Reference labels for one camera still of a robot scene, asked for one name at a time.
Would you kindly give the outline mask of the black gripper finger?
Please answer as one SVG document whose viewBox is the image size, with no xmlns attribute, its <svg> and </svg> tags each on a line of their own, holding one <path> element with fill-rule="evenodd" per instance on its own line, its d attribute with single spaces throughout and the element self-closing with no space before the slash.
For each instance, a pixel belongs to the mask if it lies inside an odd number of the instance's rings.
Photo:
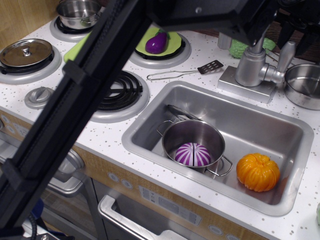
<svg viewBox="0 0 320 240">
<path fill-rule="evenodd" d="M 318 40 L 319 40 L 319 34 L 305 33 L 296 47 L 295 55 L 301 56 L 305 54 L 306 51 Z"/>
<path fill-rule="evenodd" d="M 291 36 L 295 32 L 295 28 L 288 21 L 281 23 L 280 26 L 281 26 L 281 30 L 279 32 L 277 46 L 279 48 L 282 48 L 290 40 Z"/>
</svg>

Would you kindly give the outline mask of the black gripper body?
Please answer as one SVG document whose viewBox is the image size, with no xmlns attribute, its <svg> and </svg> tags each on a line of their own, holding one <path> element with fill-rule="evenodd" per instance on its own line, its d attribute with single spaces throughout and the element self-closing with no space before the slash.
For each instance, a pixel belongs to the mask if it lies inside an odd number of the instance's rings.
<svg viewBox="0 0 320 240">
<path fill-rule="evenodd" d="M 295 31 L 320 33 L 319 0 L 278 0 L 279 12 L 276 21 L 281 25 L 290 22 Z"/>
</svg>

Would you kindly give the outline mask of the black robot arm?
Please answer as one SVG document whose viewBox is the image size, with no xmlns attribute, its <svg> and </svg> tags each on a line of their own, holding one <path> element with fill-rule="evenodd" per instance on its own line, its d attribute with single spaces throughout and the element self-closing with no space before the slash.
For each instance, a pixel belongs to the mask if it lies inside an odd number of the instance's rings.
<svg viewBox="0 0 320 240">
<path fill-rule="evenodd" d="M 0 226 L 20 226 L 48 185 L 50 178 L 72 145 L 95 150 L 87 172 L 101 183 L 112 165 L 128 170 L 154 191 L 197 213 L 202 223 L 214 217 L 268 239 L 317 240 L 320 237 L 316 208 L 320 201 L 320 114 L 278 98 L 271 107 L 218 94 L 211 85 L 191 79 L 151 83 L 155 98 L 168 94 L 174 85 L 196 91 L 182 96 L 188 106 L 212 115 L 222 133 L 234 138 L 226 150 L 239 160 L 259 151 L 270 153 L 290 172 L 281 174 L 281 200 L 268 205 L 244 192 L 233 193 L 221 182 L 208 179 L 159 155 L 143 157 L 129 148 L 130 134 L 150 143 L 150 131 L 138 130 L 150 119 L 156 106 L 152 101 L 129 125 L 111 130 L 92 123 L 98 103 L 120 73 L 138 41 L 151 23 L 168 31 L 216 28 L 223 33 L 256 45 L 262 32 L 279 9 L 276 0 L 120 0 L 116 15 L 105 15 L 65 74 L 48 105 L 35 116 L 35 124 L 16 155 L 9 160 L 10 174 L 0 177 Z"/>
</svg>

